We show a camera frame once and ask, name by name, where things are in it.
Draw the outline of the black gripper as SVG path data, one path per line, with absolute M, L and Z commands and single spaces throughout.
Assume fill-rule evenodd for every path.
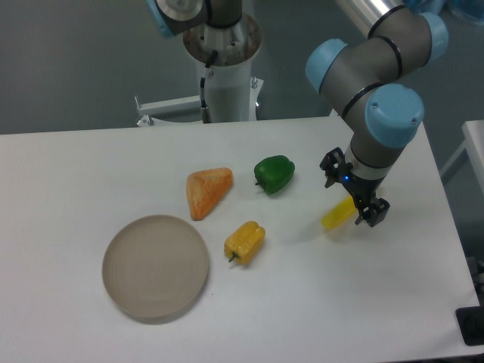
M 328 152 L 319 167 L 326 178 L 325 188 L 339 183 L 352 196 L 358 210 L 356 225 L 366 222 L 370 227 L 374 227 L 385 219 L 390 204 L 387 200 L 376 197 L 376 190 L 383 178 L 370 180 L 354 174 L 353 165 L 345 161 L 339 147 Z

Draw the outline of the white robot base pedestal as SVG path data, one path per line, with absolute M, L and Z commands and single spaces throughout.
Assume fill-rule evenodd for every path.
M 252 63 L 262 45 L 259 24 L 248 14 L 232 27 L 206 24 L 183 33 L 188 56 L 194 61 L 198 95 L 137 103 L 140 127 L 167 126 L 169 116 L 197 111 L 196 123 L 257 120 L 258 96 L 264 80 L 253 75 Z

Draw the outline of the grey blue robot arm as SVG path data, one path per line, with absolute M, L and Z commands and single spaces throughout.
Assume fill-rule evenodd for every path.
M 182 35 L 199 79 L 197 105 L 205 123 L 247 121 L 250 65 L 262 44 L 259 24 L 239 1 L 149 1 L 156 28 Z M 401 1 L 341 1 L 340 8 L 365 36 L 351 48 L 329 39 L 309 56 L 305 74 L 352 130 L 346 150 L 321 161 L 327 185 L 341 184 L 358 220 L 375 226 L 389 203 L 377 189 L 424 118 L 419 95 L 399 79 L 441 57 L 448 31 L 432 13 L 413 14 Z

